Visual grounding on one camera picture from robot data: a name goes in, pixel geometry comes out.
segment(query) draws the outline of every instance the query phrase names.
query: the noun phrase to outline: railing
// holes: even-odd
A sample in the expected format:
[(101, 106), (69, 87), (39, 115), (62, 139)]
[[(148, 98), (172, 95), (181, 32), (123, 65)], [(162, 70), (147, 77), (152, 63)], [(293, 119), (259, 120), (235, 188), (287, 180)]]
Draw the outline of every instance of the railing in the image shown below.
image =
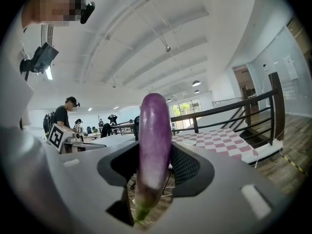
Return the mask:
[(220, 104), (222, 102), (226, 102), (226, 101), (233, 100), (233, 99), (224, 99), (224, 100), (213, 101), (213, 107), (215, 107), (216, 105), (218, 105), (218, 104)]
[[(120, 132), (113, 132), (113, 134), (121, 134), (121, 135), (134, 134), (134, 131), (133, 131), (134, 123), (129, 123), (129, 124), (121, 126), (121, 124), (124, 124), (124, 123), (120, 123), (120, 124), (111, 126), (112, 129), (119, 129), (120, 130)], [(127, 132), (128, 130), (126, 130), (126, 129), (129, 129), (129, 128), (132, 129), (132, 132)]]
[[(193, 113), (193, 114), (189, 114), (189, 115), (177, 116), (177, 117), (171, 118), (171, 122), (177, 122), (177, 121), (181, 121), (181, 120), (192, 119), (193, 125), (194, 125), (194, 127), (192, 127), (192, 128), (174, 129), (174, 130), (172, 130), (172, 132), (175, 133), (175, 132), (180, 132), (180, 131), (194, 130), (195, 133), (199, 133), (199, 129), (213, 127), (213, 126), (217, 126), (217, 125), (223, 125), (221, 128), (224, 128), (225, 126), (227, 126), (228, 123), (231, 123), (231, 122), (232, 122), (232, 125), (230, 127), (232, 127), (238, 120), (240, 120), (239, 124), (233, 129), (233, 131), (237, 133), (237, 132), (241, 132), (241, 131), (250, 129), (252, 127), (258, 126), (258, 125), (270, 120), (271, 121), (270, 128), (265, 129), (264, 131), (262, 131), (260, 133), (257, 132), (253, 136), (249, 136), (245, 139), (256, 137), (256, 136), (259, 136), (263, 133), (270, 131), (271, 132), (270, 138), (265, 139), (262, 142), (257, 143), (256, 144), (257, 146), (261, 145), (265, 142), (269, 142), (270, 145), (272, 145), (274, 137), (279, 139), (279, 140), (282, 140), (283, 139), (283, 129), (285, 126), (285, 108), (284, 108), (284, 99), (283, 99), (282, 88), (281, 88), (281, 84), (280, 84), (277, 72), (270, 74), (269, 78), (270, 78), (270, 82), (272, 85), (272, 90), (267, 92), (267, 93), (261, 94), (259, 96), (256, 96), (256, 97), (253, 97), (250, 99), (239, 101), (239, 102), (236, 102), (233, 104), (229, 104), (229, 105), (226, 105), (223, 107), (213, 108), (213, 109), (203, 111), (203, 112), (198, 112), (198, 113)], [(250, 104), (256, 103), (256, 102), (264, 100), (264, 99), (269, 99), (270, 106), (266, 107), (264, 109), (261, 109), (257, 112), (250, 113)], [(276, 111), (276, 119), (275, 119), (275, 114), (274, 114), (274, 104), (275, 104), (275, 111)], [(238, 112), (242, 108), (245, 108), (245, 109), (237, 118), (235, 118), (235, 116), (238, 114)], [(214, 115), (214, 114), (219, 114), (219, 113), (229, 111), (229, 110), (233, 110), (233, 109), (238, 109), (238, 110), (229, 120), (210, 124), (210, 125), (206, 125), (206, 126), (198, 126), (198, 123), (197, 123), (198, 117), (205, 117), (205, 116), (210, 116), (210, 115)], [(251, 124), (251, 116), (260, 114), (266, 110), (270, 110), (270, 112), (271, 112), (270, 117), (268, 117), (264, 120), (261, 120), (255, 124)], [(246, 120), (246, 122), (247, 122), (247, 127), (243, 127), (243, 128), (238, 129), (238, 127), (241, 125), (241, 123), (244, 120)]]

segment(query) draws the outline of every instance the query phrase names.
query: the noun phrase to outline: window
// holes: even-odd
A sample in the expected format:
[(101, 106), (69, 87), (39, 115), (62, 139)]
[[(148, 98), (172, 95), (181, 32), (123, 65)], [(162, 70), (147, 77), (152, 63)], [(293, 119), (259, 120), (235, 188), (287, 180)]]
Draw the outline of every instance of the window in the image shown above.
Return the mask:
[[(201, 112), (200, 100), (192, 99), (192, 100), (188, 100), (188, 101), (176, 104), (176, 105), (172, 105), (172, 110), (173, 110), (175, 117)], [(176, 127), (177, 129), (185, 129), (185, 128), (188, 128), (192, 124), (193, 124), (192, 119), (186, 119), (186, 120), (177, 121)]]

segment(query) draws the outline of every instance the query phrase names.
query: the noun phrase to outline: black cap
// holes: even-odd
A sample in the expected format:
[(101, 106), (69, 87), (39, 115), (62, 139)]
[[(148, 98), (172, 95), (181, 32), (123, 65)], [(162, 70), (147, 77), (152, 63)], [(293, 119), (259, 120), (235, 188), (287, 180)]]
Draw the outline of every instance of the black cap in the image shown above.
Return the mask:
[(68, 98), (66, 99), (65, 103), (67, 103), (67, 102), (69, 102), (69, 101), (71, 101), (71, 102), (73, 103), (74, 107), (80, 107), (80, 103), (77, 102), (77, 100), (76, 100), (75, 97), (73, 97), (73, 96), (68, 97)]

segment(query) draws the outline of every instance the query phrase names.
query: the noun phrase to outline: poster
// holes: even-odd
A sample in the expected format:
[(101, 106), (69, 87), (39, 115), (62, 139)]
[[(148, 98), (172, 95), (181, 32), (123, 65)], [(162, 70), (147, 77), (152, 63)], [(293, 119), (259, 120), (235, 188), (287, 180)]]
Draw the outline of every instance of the poster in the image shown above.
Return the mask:
[(293, 60), (291, 58), (291, 55), (286, 56), (285, 58), (283, 58), (283, 60), (285, 62), (285, 65), (286, 65), (290, 79), (291, 80), (298, 79), (296, 67), (293, 64)]

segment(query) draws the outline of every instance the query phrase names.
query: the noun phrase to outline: doorway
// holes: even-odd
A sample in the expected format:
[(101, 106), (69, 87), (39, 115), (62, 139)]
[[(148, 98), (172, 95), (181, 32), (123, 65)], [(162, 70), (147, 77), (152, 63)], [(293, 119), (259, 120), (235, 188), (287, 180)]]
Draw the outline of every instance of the doorway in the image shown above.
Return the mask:
[[(243, 99), (248, 99), (257, 96), (254, 89), (254, 82), (249, 74), (249, 70), (246, 65), (241, 65), (233, 68), (234, 74), (238, 81), (240, 93)], [(259, 110), (258, 103), (251, 105), (251, 112)]]

